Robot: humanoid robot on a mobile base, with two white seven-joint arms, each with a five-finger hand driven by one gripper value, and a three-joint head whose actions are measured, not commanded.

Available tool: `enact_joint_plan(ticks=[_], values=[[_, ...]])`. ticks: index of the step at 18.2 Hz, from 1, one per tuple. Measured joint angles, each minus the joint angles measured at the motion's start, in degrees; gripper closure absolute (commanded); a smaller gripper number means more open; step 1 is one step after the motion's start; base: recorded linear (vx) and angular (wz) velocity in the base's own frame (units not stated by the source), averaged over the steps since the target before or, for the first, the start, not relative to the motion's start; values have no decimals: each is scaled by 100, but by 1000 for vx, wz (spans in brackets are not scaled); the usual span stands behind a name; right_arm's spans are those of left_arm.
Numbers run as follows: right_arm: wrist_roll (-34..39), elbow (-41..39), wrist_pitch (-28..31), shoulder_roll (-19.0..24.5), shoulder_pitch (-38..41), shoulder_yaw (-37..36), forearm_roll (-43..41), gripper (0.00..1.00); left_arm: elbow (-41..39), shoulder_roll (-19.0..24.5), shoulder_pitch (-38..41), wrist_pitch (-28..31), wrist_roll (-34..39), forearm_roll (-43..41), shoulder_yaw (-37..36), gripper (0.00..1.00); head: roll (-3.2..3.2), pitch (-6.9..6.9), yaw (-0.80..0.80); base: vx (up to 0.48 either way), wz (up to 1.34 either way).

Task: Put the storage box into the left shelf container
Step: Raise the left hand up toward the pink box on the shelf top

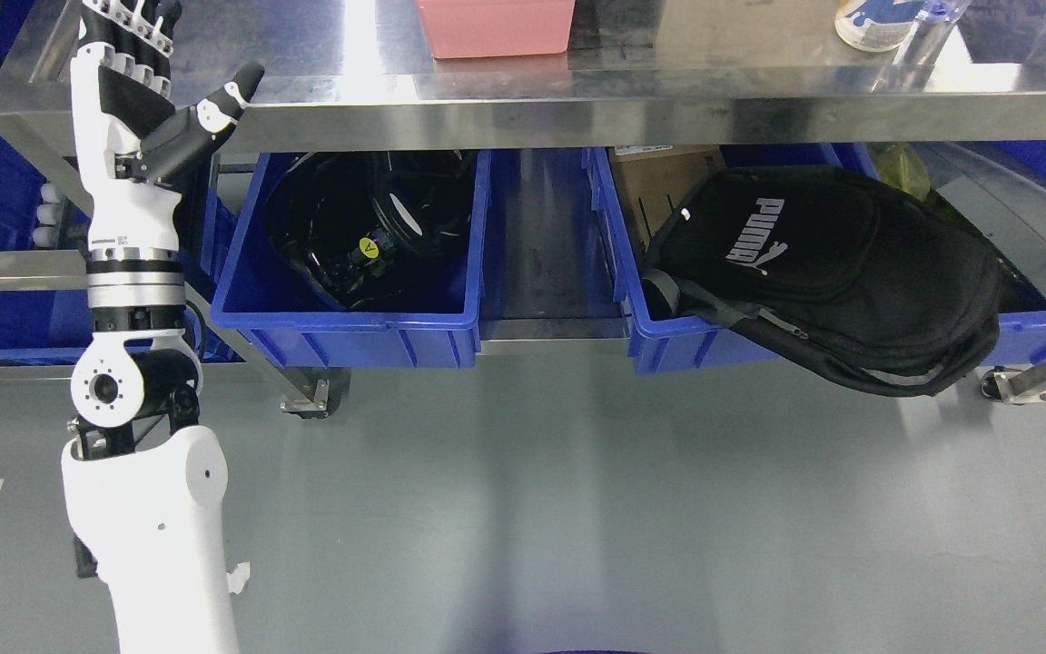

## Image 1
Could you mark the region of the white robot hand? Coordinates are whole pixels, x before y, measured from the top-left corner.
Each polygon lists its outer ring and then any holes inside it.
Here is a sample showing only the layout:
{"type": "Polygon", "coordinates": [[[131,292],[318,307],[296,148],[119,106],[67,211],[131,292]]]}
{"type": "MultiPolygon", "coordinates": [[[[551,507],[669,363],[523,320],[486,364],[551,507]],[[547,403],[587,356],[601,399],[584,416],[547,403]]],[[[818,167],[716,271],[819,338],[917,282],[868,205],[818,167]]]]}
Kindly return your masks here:
{"type": "Polygon", "coordinates": [[[227,144],[264,78],[262,64],[246,63],[206,98],[175,112],[170,57],[182,15],[179,1],[79,3],[70,78],[79,178],[93,200],[91,250],[178,250],[173,213],[182,195],[156,184],[227,144]],[[119,165],[136,152],[137,181],[120,177],[119,165]]]}

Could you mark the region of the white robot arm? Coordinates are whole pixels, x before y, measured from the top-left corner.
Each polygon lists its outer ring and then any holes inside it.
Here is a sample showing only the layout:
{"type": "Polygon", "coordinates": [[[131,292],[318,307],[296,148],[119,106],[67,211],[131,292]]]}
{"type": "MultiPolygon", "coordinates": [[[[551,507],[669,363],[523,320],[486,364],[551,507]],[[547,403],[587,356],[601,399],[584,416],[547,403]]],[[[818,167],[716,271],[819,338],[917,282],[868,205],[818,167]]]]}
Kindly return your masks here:
{"type": "Polygon", "coordinates": [[[70,61],[76,164],[93,203],[84,272],[93,334],[62,450],[84,576],[111,593],[122,653],[237,653],[222,502],[228,467],[200,418],[185,340],[180,183],[232,136],[264,77],[248,63],[192,106],[170,100],[178,1],[83,1],[70,61]]]}

